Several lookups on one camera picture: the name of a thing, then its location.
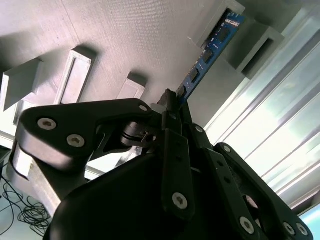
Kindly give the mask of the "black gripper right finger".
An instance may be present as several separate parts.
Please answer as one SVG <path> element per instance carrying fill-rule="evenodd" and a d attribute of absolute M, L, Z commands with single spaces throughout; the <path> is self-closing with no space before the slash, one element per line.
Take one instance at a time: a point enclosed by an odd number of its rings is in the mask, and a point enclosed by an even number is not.
<path fill-rule="evenodd" d="M 216 227 L 223 240 L 311 240 L 313 234 L 288 205 L 228 144 L 212 145 L 193 123 L 187 103 L 179 111 L 182 130 L 198 156 L 196 167 L 214 185 L 221 205 Z"/>

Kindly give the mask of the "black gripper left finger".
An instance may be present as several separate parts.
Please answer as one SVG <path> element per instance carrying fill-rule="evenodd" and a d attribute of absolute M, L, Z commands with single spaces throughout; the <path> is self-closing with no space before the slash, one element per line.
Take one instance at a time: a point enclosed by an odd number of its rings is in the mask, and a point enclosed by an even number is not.
<path fill-rule="evenodd" d="M 159 104 L 164 107 L 162 113 L 131 98 L 34 107 L 22 114 L 15 150 L 31 159 L 29 182 L 35 184 L 36 172 L 40 172 L 46 189 L 58 197 L 53 216 L 68 195 L 91 182 L 85 180 L 89 161 L 131 147 L 142 148 L 142 153 L 130 161 L 154 155 L 169 168 L 165 182 L 174 179 L 174 159 L 181 160 L 182 179 L 191 181 L 189 143 L 182 131 L 179 100 L 166 90 Z"/>

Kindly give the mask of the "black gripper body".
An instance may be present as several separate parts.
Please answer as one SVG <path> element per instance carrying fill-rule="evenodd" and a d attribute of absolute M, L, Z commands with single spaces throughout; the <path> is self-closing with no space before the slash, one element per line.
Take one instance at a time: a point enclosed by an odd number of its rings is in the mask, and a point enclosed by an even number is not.
<path fill-rule="evenodd" d="M 182 179 L 174 159 L 169 168 L 154 155 L 138 157 L 73 191 L 60 204 L 47 240 L 222 240 L 215 186 L 196 160 Z"/>

